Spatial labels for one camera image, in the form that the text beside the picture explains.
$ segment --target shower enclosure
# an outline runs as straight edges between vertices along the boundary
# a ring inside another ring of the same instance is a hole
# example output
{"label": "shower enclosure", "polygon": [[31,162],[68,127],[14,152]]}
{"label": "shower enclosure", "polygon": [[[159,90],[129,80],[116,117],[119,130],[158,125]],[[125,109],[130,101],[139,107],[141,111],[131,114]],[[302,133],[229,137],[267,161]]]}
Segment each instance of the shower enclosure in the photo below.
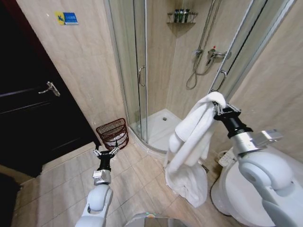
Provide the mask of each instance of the shower enclosure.
{"label": "shower enclosure", "polygon": [[129,127],[150,150],[166,153],[199,99],[214,90],[231,98],[293,1],[105,3]]}

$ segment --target towel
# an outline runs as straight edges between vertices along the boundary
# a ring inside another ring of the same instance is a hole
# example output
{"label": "towel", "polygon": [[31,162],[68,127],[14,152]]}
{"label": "towel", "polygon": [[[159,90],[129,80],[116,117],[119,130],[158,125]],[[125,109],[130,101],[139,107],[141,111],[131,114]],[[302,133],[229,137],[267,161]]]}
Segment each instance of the towel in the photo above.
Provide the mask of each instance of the towel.
{"label": "towel", "polygon": [[202,205],[206,200],[206,191],[201,186],[207,186],[206,173],[205,177],[197,175],[205,172],[197,163],[199,158],[207,158],[210,139],[214,133],[213,102],[226,107],[223,95],[218,92],[212,92],[200,99],[171,135],[164,162],[167,185],[194,207]]}

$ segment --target glass shower door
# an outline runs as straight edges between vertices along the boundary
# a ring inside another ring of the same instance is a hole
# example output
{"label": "glass shower door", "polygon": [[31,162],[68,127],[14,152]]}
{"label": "glass shower door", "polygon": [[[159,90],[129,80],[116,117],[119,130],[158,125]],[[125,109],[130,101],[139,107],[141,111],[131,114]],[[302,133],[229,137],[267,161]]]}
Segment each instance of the glass shower door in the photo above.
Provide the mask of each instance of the glass shower door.
{"label": "glass shower door", "polygon": [[128,124],[147,141],[144,0],[108,0]]}
{"label": "glass shower door", "polygon": [[229,52],[232,57],[222,62],[210,91],[219,91],[227,101],[231,99],[291,4],[291,0],[251,3],[231,43]]}
{"label": "glass shower door", "polygon": [[147,142],[147,62],[145,38],[145,1],[134,0],[134,29],[137,54],[137,77],[141,120],[141,138]]}

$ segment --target blue sign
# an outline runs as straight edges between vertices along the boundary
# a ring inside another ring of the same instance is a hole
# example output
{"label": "blue sign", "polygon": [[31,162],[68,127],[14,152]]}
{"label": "blue sign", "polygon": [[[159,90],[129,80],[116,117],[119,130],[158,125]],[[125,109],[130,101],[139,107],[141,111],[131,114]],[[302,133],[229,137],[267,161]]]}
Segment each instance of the blue sign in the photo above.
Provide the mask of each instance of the blue sign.
{"label": "blue sign", "polygon": [[78,24],[75,13],[63,12],[63,15],[64,15],[64,23],[66,25],[77,25]]}

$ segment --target dark wooden door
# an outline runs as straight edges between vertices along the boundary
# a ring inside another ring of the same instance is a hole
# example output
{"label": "dark wooden door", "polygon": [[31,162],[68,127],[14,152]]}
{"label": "dark wooden door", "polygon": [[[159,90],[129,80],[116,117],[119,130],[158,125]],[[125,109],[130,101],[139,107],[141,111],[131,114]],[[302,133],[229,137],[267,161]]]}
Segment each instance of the dark wooden door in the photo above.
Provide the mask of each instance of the dark wooden door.
{"label": "dark wooden door", "polygon": [[[14,0],[0,3],[0,164],[31,176],[99,141]],[[60,92],[48,88],[53,82]]]}

